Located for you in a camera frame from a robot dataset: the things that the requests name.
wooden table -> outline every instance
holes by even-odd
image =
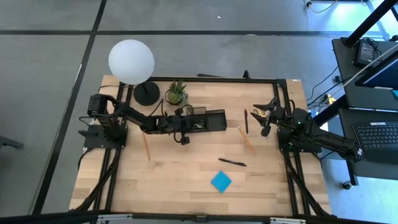
[[[170,82],[156,82],[163,96]],[[119,81],[105,75],[102,85],[118,85]],[[307,109],[300,80],[287,80],[290,99],[299,108]],[[277,143],[276,126],[268,138],[260,135],[259,123],[249,114],[248,139],[257,156],[245,146],[236,125],[244,129],[244,109],[253,104],[269,103],[274,97],[271,84],[187,82],[188,103],[206,106],[208,110],[224,109],[226,131],[190,134],[190,144],[181,146],[167,134],[148,135],[151,161],[148,161],[142,131],[129,126],[126,147],[122,150],[112,201],[112,212],[291,216],[287,175]],[[101,89],[102,94],[116,96],[117,87]],[[134,99],[131,106],[149,114],[156,106],[141,106]],[[165,103],[170,114],[176,106]],[[79,206],[98,181],[104,149],[94,149],[81,162],[70,208]],[[247,167],[220,162],[226,158],[247,164]],[[319,204],[330,212],[326,187],[319,161],[309,153],[301,153],[305,183]],[[219,193],[211,179],[223,170],[232,180],[225,193]],[[100,208],[104,207],[107,186]],[[302,213],[300,191],[296,186],[298,208]]]

marker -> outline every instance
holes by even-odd
[[[218,158],[219,161],[223,161],[223,162],[229,162],[238,166],[247,166],[246,164],[244,164],[243,162],[234,162],[234,161],[229,161],[227,159],[222,159],[222,158]]]

desk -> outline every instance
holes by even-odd
[[[388,112],[340,109],[338,114],[340,116],[344,136],[353,139],[355,138],[355,133],[352,125],[355,123],[398,120],[397,113]],[[398,180],[398,165],[369,162],[365,160],[358,163],[348,163],[347,165],[352,174],[360,177]]]
[[[361,69],[354,66],[355,48],[348,48],[343,45],[341,39],[333,39],[333,50],[335,51],[336,60],[342,80],[352,77]],[[386,52],[398,43],[395,42],[379,42],[378,49]],[[340,108],[370,108],[378,110],[398,110],[398,100],[389,90],[373,89],[368,87],[356,86],[356,80],[344,87],[345,95],[337,99],[331,106],[327,107],[320,114],[314,117],[315,122],[321,126],[329,119],[334,117]]]
[[[118,85],[114,76],[105,75],[102,85]],[[156,82],[161,95],[170,82]],[[186,82],[188,103],[206,106],[208,110],[225,109],[227,130],[190,134],[190,144],[181,146],[167,134],[146,135],[151,161],[148,161],[142,131],[128,123],[126,147],[122,150],[112,212],[291,216],[284,159],[279,152],[275,126],[269,137],[261,137],[258,122],[248,117],[248,139],[256,150],[252,155],[236,125],[244,129],[244,109],[253,104],[266,104],[274,97],[271,84]],[[297,107],[307,109],[300,80],[287,80],[290,99]],[[118,88],[106,87],[101,93],[116,96]],[[156,106],[134,109],[149,114]],[[176,106],[165,103],[164,110],[173,113]],[[98,181],[104,150],[94,149],[81,162],[70,208],[79,206]],[[330,212],[326,187],[319,161],[301,153],[305,183],[323,209]],[[226,158],[244,162],[247,167],[218,161]],[[210,180],[223,170],[232,180],[220,194]],[[296,187],[298,209],[302,213],[300,191]],[[100,208],[104,208],[104,196]]]

blue square paper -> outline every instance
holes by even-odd
[[[224,193],[225,189],[232,183],[232,180],[223,172],[219,171],[218,174],[211,180],[220,193]]]

